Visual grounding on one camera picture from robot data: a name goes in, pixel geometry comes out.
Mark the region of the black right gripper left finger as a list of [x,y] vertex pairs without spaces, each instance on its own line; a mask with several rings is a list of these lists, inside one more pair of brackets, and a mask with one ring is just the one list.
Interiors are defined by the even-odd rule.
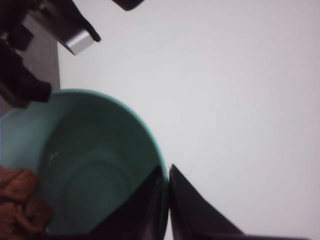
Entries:
[[47,240],[162,240],[163,175],[156,166],[135,192],[90,233],[49,235]]

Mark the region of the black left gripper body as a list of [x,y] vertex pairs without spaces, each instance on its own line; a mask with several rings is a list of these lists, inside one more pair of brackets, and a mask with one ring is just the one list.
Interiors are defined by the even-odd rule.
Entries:
[[77,55],[100,41],[72,0],[2,0],[1,108],[47,102],[61,88],[58,45]]

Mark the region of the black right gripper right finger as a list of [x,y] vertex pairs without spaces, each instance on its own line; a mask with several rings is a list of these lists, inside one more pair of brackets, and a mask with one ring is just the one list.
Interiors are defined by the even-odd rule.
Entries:
[[208,203],[173,164],[169,209],[174,240],[298,240],[299,237],[246,234]]

